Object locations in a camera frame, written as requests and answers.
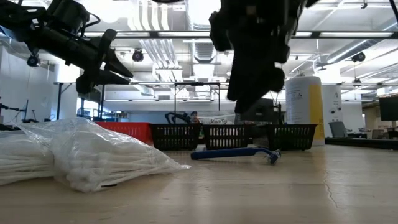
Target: plastic bag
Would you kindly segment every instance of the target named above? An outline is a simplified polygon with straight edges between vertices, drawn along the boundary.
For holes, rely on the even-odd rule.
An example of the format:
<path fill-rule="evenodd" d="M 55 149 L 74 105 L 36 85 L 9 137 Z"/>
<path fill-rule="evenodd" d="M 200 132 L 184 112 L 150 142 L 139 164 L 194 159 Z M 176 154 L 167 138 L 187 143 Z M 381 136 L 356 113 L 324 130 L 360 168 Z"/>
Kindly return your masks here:
<path fill-rule="evenodd" d="M 23 124 L 21 129 L 53 152 L 55 178 L 82 192 L 96 192 L 142 175 L 189 168 L 135 138 L 85 118 Z"/>
<path fill-rule="evenodd" d="M 0 185 L 53 176 L 52 153 L 25 134 L 0 134 Z"/>

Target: black plastic basket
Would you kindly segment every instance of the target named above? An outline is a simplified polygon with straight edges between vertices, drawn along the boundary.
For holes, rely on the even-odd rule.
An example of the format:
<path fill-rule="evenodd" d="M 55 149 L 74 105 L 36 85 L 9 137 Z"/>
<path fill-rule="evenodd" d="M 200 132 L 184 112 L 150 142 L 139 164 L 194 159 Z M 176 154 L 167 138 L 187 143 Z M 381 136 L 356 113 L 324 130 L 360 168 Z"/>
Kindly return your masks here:
<path fill-rule="evenodd" d="M 317 124 L 266 125 L 269 149 L 311 149 Z"/>
<path fill-rule="evenodd" d="M 247 125 L 203 125 L 207 150 L 247 147 L 249 142 Z"/>
<path fill-rule="evenodd" d="M 160 151 L 193 150 L 198 147 L 200 124 L 151 124 L 154 147 Z"/>

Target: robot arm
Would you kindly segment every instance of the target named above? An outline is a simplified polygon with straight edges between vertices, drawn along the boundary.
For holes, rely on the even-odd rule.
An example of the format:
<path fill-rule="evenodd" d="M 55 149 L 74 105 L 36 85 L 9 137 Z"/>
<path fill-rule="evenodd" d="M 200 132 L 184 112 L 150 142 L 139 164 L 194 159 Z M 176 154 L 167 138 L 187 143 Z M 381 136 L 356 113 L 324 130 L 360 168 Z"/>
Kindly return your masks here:
<path fill-rule="evenodd" d="M 102 37 L 84 37 L 88 26 L 100 22 L 96 17 L 98 21 L 87 24 L 90 15 L 73 0 L 54 0 L 47 10 L 0 0 L 0 32 L 28 46 L 32 53 L 27 62 L 30 66 L 37 66 L 37 54 L 42 49 L 63 59 L 67 65 L 83 69 L 84 74 L 76 80 L 79 93 L 88 93 L 95 85 L 129 84 L 132 73 L 110 49 L 117 32 L 108 29 Z"/>

